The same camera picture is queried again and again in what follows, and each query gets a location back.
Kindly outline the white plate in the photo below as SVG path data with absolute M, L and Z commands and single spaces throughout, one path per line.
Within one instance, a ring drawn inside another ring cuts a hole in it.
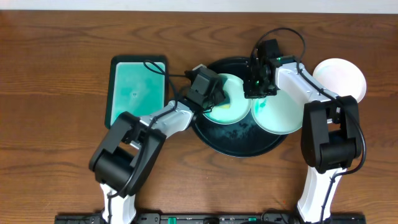
M 351 95 L 359 103 L 367 90 L 362 71 L 353 63 L 342 58 L 329 58 L 319 63 L 313 77 L 328 90 L 340 96 Z

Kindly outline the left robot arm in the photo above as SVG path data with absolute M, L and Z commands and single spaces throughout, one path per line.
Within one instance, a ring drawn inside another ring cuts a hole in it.
M 187 92 L 159 111 L 136 117 L 121 113 L 89 161 L 104 193 L 105 223 L 132 223 L 135 196 L 147 180 L 167 138 L 186 130 L 205 111 L 223 102 L 223 79 L 204 65 L 185 73 Z

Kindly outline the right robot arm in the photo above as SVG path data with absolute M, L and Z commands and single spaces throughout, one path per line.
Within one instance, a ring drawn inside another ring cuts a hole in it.
M 358 103 L 314 79 L 293 55 L 284 56 L 275 39 L 260 40 L 248 63 L 244 95 L 255 122 L 272 134 L 301 131 L 300 148 L 308 165 L 305 187 L 291 223 L 330 223 L 338 182 L 365 158 Z

